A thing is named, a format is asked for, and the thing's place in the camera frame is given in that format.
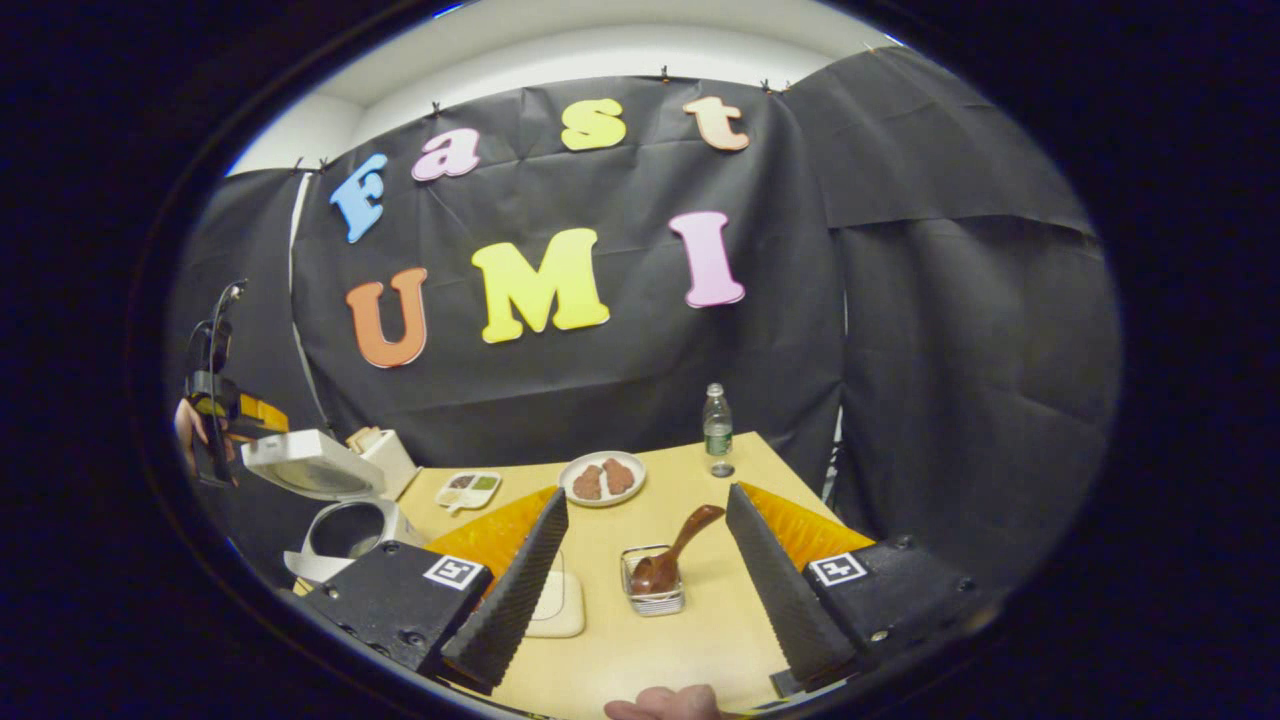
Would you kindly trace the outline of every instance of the metal basket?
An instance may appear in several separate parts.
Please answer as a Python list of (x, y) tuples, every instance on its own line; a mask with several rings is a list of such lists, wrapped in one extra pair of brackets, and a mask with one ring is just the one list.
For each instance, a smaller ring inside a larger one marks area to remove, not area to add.
[(631, 601), (631, 609), (640, 615), (671, 615), (685, 609), (685, 580), (676, 569), (676, 589), (653, 594), (631, 594), (631, 571), (635, 566), (654, 555), (671, 550), (669, 544), (646, 544), (622, 551), (622, 593)]

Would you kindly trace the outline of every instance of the water bottle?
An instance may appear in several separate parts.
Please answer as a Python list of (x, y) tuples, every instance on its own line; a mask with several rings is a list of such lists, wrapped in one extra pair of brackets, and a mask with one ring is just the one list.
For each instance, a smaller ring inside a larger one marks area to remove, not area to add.
[(707, 386), (707, 405), (703, 406), (703, 447), (707, 466), (717, 478), (733, 474), (733, 416), (719, 383)]

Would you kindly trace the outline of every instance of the brown spoon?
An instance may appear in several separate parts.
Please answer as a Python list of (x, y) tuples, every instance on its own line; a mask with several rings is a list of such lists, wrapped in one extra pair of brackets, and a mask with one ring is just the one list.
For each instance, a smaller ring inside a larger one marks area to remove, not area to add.
[(685, 550), (689, 541), (694, 539), (707, 525), (716, 521), (724, 514), (723, 507), (716, 505), (703, 505), (685, 520), (685, 527), (676, 536), (676, 542), (671, 550), (653, 557), (644, 557), (631, 571), (631, 594), (654, 594), (676, 589), (676, 559), (680, 551)]

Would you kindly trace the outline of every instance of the bottle label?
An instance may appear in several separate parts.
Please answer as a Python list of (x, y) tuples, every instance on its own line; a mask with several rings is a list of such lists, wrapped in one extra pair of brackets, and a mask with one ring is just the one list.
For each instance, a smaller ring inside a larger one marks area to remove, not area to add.
[(707, 455), (728, 455), (733, 450), (733, 433), (703, 437), (707, 439)]

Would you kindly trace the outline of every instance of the hand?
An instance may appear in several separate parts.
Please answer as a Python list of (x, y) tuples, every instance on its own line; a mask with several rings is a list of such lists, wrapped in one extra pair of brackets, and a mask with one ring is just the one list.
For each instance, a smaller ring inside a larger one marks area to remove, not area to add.
[[(227, 429), (227, 418), (219, 418), (223, 429)], [(187, 398), (178, 401), (178, 409), (173, 414), (173, 432), (178, 434), (178, 445), (182, 446), (182, 455), (187, 459), (187, 470), (191, 473), (196, 471), (196, 451), (192, 446), (192, 436), (200, 436), (200, 439), (209, 446), (209, 434), (205, 433), (205, 424), (201, 421), (200, 413), (187, 402)], [(227, 460), (236, 459), (236, 448), (232, 446), (232, 439), (223, 436), (223, 450), (227, 452)]]
[(609, 720), (721, 720), (710, 685), (690, 685), (680, 692), (648, 688), (640, 691), (635, 702), (604, 703), (604, 714)]

